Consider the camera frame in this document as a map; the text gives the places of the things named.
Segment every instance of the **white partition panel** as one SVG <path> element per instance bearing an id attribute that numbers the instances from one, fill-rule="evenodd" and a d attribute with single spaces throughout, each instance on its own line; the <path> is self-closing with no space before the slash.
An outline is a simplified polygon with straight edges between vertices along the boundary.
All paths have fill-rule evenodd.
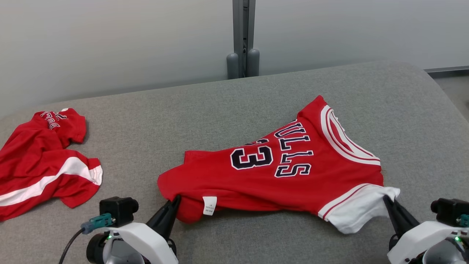
<path id="1" fill-rule="evenodd" d="M 469 65 L 466 0 L 256 0 L 260 74 L 390 59 Z"/>
<path id="2" fill-rule="evenodd" d="M 226 79 L 232 52 L 231 1 L 2 0 L 0 117 L 51 101 Z"/>

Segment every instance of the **black cable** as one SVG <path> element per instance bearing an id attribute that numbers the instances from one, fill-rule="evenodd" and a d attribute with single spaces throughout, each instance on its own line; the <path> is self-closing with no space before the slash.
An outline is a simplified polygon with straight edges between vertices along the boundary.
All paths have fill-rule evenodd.
<path id="1" fill-rule="evenodd" d="M 81 233 L 83 233 L 83 231 L 85 231 L 84 228 L 80 229 L 78 232 L 76 232 L 76 234 L 74 234 L 74 235 L 72 236 L 72 239 L 70 239 L 70 241 L 68 242 L 67 246 L 66 246 L 65 249 L 63 250 L 62 256 L 60 257 L 60 260 L 59 260 L 59 264 L 62 264 L 62 263 L 63 263 L 63 260 L 65 259 L 65 255 L 67 254 L 68 249 L 69 249 L 70 246 L 72 245 L 73 241 L 75 241 L 75 239 L 76 239 Z"/>

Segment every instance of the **white sleeve trim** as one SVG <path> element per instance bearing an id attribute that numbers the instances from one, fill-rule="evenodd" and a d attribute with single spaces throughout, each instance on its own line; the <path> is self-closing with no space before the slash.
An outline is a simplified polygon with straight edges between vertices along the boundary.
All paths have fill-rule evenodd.
<path id="1" fill-rule="evenodd" d="M 64 162 L 56 175 L 44 176 L 41 180 L 31 186 L 0 195 L 0 206 L 17 204 L 29 198 L 40 196 L 45 187 L 49 183 L 52 183 L 58 179 L 62 174 L 77 175 L 87 179 L 95 185 L 100 186 L 103 170 L 101 165 L 90 170 L 79 158 L 70 157 Z"/>
<path id="2" fill-rule="evenodd" d="M 326 204 L 318 216 L 344 234 L 356 233 L 373 217 L 389 217 L 383 196 L 394 200 L 400 192 L 394 187 L 360 184 Z"/>
<path id="3" fill-rule="evenodd" d="M 381 165 L 379 158 L 371 152 L 364 150 L 362 147 L 354 143 L 345 134 L 345 130 L 334 115 L 334 110 L 328 105 L 324 106 L 321 111 L 321 129 L 332 148 L 344 158 L 357 163 Z M 340 141 L 333 133 L 334 126 L 337 129 L 340 140 L 346 144 L 352 151 L 340 144 Z"/>

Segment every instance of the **red fabric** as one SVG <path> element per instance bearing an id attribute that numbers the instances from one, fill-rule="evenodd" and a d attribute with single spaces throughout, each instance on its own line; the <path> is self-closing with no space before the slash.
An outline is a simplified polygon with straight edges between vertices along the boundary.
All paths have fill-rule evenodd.
<path id="1" fill-rule="evenodd" d="M 52 197 L 73 208 L 97 192 L 99 160 L 64 149 L 85 134 L 85 118 L 73 109 L 38 112 L 15 129 L 0 150 L 0 221 Z"/>
<path id="2" fill-rule="evenodd" d="M 183 165 L 160 175 L 161 194 L 169 200 L 180 194 L 182 200 L 177 218 L 193 223 L 203 214 L 203 196 L 217 197 L 215 210 L 296 210 L 317 215 L 326 204 L 357 185 L 383 186 L 378 158 L 361 148 L 356 148 L 356 153 L 350 155 L 334 149 L 332 141 L 327 139 L 330 130 L 338 138 L 340 146 L 336 148 L 353 152 L 354 143 L 347 144 L 349 139 L 345 136 L 340 138 L 343 129 L 332 111 L 327 109 L 326 102 L 319 96 L 298 113 L 296 120 L 251 145 L 214 152 L 186 151 Z M 282 140 L 287 140 L 284 147 L 281 147 Z M 240 162 L 246 164 L 248 155 L 257 160 L 266 158 L 260 147 L 270 148 L 271 164 L 235 168 L 238 166 L 233 165 L 235 151 L 243 149 L 245 155 L 240 157 Z M 312 155 L 297 155 L 282 162 L 283 154 L 310 151 Z"/>

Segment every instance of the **clothing tag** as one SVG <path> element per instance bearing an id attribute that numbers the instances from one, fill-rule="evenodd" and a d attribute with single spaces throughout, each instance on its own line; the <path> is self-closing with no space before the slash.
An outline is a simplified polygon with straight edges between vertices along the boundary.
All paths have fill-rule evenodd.
<path id="1" fill-rule="evenodd" d="M 204 196 L 205 208 L 204 215 L 212 216 L 215 211 L 215 206 L 217 206 L 217 197 L 216 196 Z"/>

